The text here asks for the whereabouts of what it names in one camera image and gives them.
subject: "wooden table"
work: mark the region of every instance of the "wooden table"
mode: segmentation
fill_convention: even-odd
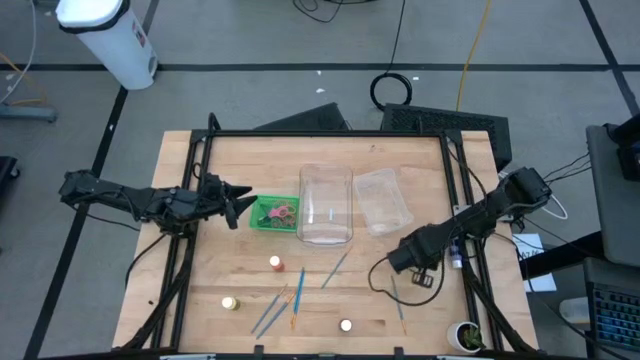
[[[190,132],[165,133],[154,187],[180,184],[189,136]],[[494,189],[498,179],[487,134],[465,132],[463,138],[469,166],[487,191]],[[253,194],[297,196],[300,167],[306,163],[348,165],[354,176],[382,168],[394,169],[414,222],[392,234],[373,237],[366,230],[354,198],[354,236],[350,242],[353,249],[323,290],[320,286],[346,246],[310,246],[295,234],[252,230],[248,226],[248,211],[239,220],[237,230],[229,230],[221,217],[201,222],[180,351],[251,353],[254,345],[263,344],[267,353],[390,354],[395,346],[402,346],[407,354],[455,353],[447,343],[446,329],[468,316],[462,276],[451,268],[448,257],[440,295],[426,306],[403,307],[408,336],[403,333],[396,304],[386,295],[370,291],[367,284],[371,266],[396,248],[401,237],[419,226],[437,224],[451,216],[438,139],[221,137],[213,141],[209,171],[232,184],[253,186]],[[458,173],[456,182],[460,203],[464,204]],[[477,184],[473,185],[475,199],[481,199]],[[499,225],[497,231],[511,235],[506,225]],[[157,237],[155,225],[143,225],[137,252]],[[129,340],[146,320],[152,304],[157,303],[168,244],[165,241],[154,248],[132,272],[114,346]],[[280,256],[286,265],[285,272],[272,271],[269,265],[272,255]],[[486,255],[498,307],[524,340],[537,346],[513,245],[491,237]],[[295,330],[289,328],[291,306],[263,338],[256,340],[250,334],[251,328],[285,283],[291,289],[297,286],[302,266],[307,274]],[[374,284],[389,289],[392,272],[388,262],[384,262],[374,273]],[[424,300],[433,292],[412,285],[409,272],[396,276],[396,283],[399,296],[407,301]],[[225,310],[220,304],[225,296],[236,297],[241,302],[240,309]],[[477,303],[486,343],[490,344],[486,313],[479,300]],[[341,319],[352,321],[349,333],[339,330]],[[171,309],[167,324],[172,324],[172,320]]]

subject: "black line on floor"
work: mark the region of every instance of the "black line on floor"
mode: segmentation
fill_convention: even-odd
[[[604,32],[596,19],[596,15],[591,8],[591,4],[589,4],[589,0],[580,0],[580,5],[582,5],[582,9],[584,10],[585,15],[587,16],[587,20],[589,20],[589,25],[591,25],[591,30],[593,30],[593,35],[595,35],[598,44],[600,45],[600,49],[602,49],[602,53],[604,54],[605,59],[607,59],[607,63],[611,66],[611,70],[613,72],[613,76],[618,83],[618,87],[620,88],[620,92],[622,93],[622,97],[624,101],[627,103],[627,107],[631,112],[631,115],[640,114],[640,107],[638,107],[638,103],[636,102],[636,97],[631,91],[629,87],[629,83],[627,83],[627,79],[625,79],[624,74],[622,73],[620,66],[618,65],[618,61],[616,60],[615,55],[613,55],[613,51],[607,42],[606,37],[604,36]]]
[[[25,64],[16,64],[23,69]],[[160,64],[158,71],[224,72],[224,71],[366,71],[386,70],[385,63],[274,63],[274,64]],[[640,65],[624,65],[637,71]],[[396,71],[462,71],[464,64],[394,64]],[[611,70],[608,64],[471,64],[469,71],[496,72],[601,72]],[[106,71],[100,64],[33,64],[29,71]],[[0,64],[0,71],[11,71]]]
[[[145,19],[143,22],[143,29],[145,29],[145,32],[149,30],[153,22],[153,17],[155,15],[156,9],[158,8],[158,1],[159,0],[152,0],[149,4],[149,8],[147,9],[147,14],[145,15]],[[104,128],[102,139],[100,140],[100,145],[98,146],[98,151],[96,152],[96,156],[93,160],[93,165],[91,166],[91,171],[97,177],[100,176],[100,174],[102,173],[102,169],[104,168],[104,163],[109,153],[109,147],[111,146],[111,141],[113,140],[113,134],[115,133],[118,126],[118,121],[120,120],[120,116],[122,115],[122,109],[124,108],[124,104],[127,100],[128,94],[129,91],[121,86],[120,90],[118,91],[118,95],[116,95],[113,107],[111,108],[109,120],[107,121],[107,124]],[[69,267],[71,266],[73,255],[78,246],[82,228],[84,227],[85,220],[87,219],[88,211],[89,205],[81,204],[73,218],[73,223],[71,224],[71,229],[69,230],[67,240],[65,241],[64,247],[62,249],[60,260],[58,261],[58,265],[56,266],[56,270],[53,274],[53,279],[51,280],[51,284],[49,285],[49,290],[47,291],[47,295],[44,299],[44,303],[42,304],[42,308],[40,309],[40,314],[38,315],[38,319],[36,320],[36,325],[33,329],[33,332],[31,333],[31,339],[29,339],[29,344],[27,345],[27,349],[24,355],[25,359],[37,359],[38,355],[40,354],[42,344],[44,343],[45,337],[47,335],[47,330],[49,329],[49,324],[51,323],[51,319],[58,303],[58,299],[60,298],[60,293],[62,292],[62,288],[64,286],[64,281],[69,272]]]

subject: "paintbrush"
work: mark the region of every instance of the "paintbrush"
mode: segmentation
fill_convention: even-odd
[[[282,306],[280,307],[280,309],[278,310],[278,312],[276,312],[275,315],[273,315],[273,317],[271,318],[271,320],[269,320],[269,322],[267,323],[267,325],[264,326],[264,329],[262,329],[262,331],[260,331],[260,333],[258,334],[258,336],[256,336],[256,340],[260,339],[262,337],[262,335],[264,335],[265,332],[267,332],[267,330],[269,330],[269,328],[271,327],[271,325],[278,319],[278,316],[280,316],[280,314],[282,314],[282,312],[284,311],[284,309],[287,308],[287,305],[289,305],[289,303],[291,302],[291,300],[293,300],[293,296],[295,295],[295,291],[289,295],[289,298],[287,299],[287,301],[282,304]]]
[[[273,298],[273,300],[271,301],[271,304],[269,304],[269,306],[267,306],[267,310],[265,310],[262,313],[262,316],[260,316],[260,319],[258,319],[258,322],[256,323],[256,326],[254,326],[253,329],[251,329],[251,333],[252,334],[256,331],[256,329],[258,328],[258,326],[260,325],[262,320],[264,320],[264,318],[267,316],[267,313],[269,313],[269,311],[271,311],[271,308],[273,308],[273,305],[276,304],[276,301],[278,301],[278,298],[280,298],[280,295],[282,295],[284,290],[287,288],[287,285],[288,284],[285,284],[285,286],[282,288],[282,290],[280,290],[280,292],[278,294],[276,294],[276,296]]]
[[[300,308],[300,295],[302,294],[303,284],[304,284],[304,268],[302,268],[302,270],[300,271],[300,282],[298,282],[296,302],[293,305],[293,316],[291,317],[291,330],[296,328],[296,320],[298,319],[298,309]]]
[[[398,289],[396,288],[396,281],[393,279],[393,275],[389,275],[391,278],[391,284],[393,285],[393,296],[398,298]],[[407,323],[404,321],[404,314],[402,313],[402,307],[400,303],[396,301],[396,305],[398,306],[398,314],[400,315],[400,322],[402,323],[402,330],[404,330],[404,335],[407,335]]]
[[[340,265],[342,265],[342,262],[344,261],[344,259],[347,257],[347,255],[349,254],[349,251],[351,251],[351,249],[353,248],[353,246],[349,246],[349,249],[347,249],[347,251],[344,253],[344,255],[342,255],[342,257],[340,258],[340,260],[338,260],[338,263],[336,264],[336,266],[333,268],[333,270],[331,271],[331,273],[329,273],[329,276],[327,277],[327,280],[324,281],[324,283],[322,284],[322,287],[320,287],[320,289],[324,289],[325,286],[327,286],[327,284],[329,283],[329,280],[331,280],[331,278],[333,277],[333,275],[336,273],[336,271],[338,271],[338,268],[340,267]]]

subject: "gray floor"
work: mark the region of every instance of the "gray floor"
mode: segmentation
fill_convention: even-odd
[[[640,63],[634,0],[591,0],[621,64]],[[144,18],[150,1],[133,0]],[[329,15],[331,5],[320,4]],[[396,61],[463,63],[473,42],[483,2],[407,0]],[[37,64],[98,61],[73,36],[57,29],[52,9],[38,9]],[[392,50],[400,2],[380,0],[344,6],[331,24],[296,12],[288,0],[161,0],[149,38],[164,64],[384,63]],[[30,9],[21,0],[0,4],[0,51],[15,62],[28,58]],[[474,63],[606,64],[584,12],[576,1],[494,0]],[[0,92],[10,84],[0,72]],[[224,128],[252,128],[335,101],[356,129],[376,129],[382,114],[368,96],[379,71],[161,72],[156,84],[129,93],[102,176],[146,186],[161,136],[167,130],[205,126],[214,111]],[[460,73],[405,71],[418,106],[455,107]],[[60,112],[55,125],[0,122],[0,154],[16,156],[22,177],[0,208],[0,358],[17,359],[31,336],[73,212],[58,202],[66,170],[89,168],[119,85],[107,72],[33,71]],[[640,92],[640,73],[625,73]],[[507,116],[514,161],[545,173],[586,152],[584,128],[619,123],[629,110],[607,72],[471,72],[462,110]],[[403,89],[382,83],[380,98],[401,102]],[[15,99],[33,93],[22,86]],[[591,178],[559,182],[554,191],[570,213],[559,221],[538,213],[534,221],[573,239],[599,228]],[[121,221],[127,216],[93,207]],[[545,234],[550,245],[559,242]],[[133,257],[136,234],[87,220],[41,356],[106,351],[110,348]],[[555,274],[560,300],[584,294],[580,268]],[[552,354],[584,355],[584,342],[530,299],[541,347]]]

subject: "paper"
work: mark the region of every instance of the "paper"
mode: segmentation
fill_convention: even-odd
[[[540,241],[540,235],[538,234],[514,234],[513,241],[518,246],[520,255],[522,255],[522,257],[525,259],[544,252],[544,250],[542,249],[537,249],[542,248],[542,242]],[[523,241],[535,247],[531,247],[525,244]],[[556,291],[556,282],[553,280],[553,275],[551,274],[533,278],[531,279],[531,284],[533,285],[533,289],[536,292]],[[524,288],[527,290],[527,292],[531,292],[531,289],[529,288],[529,282],[526,280],[524,281]]]

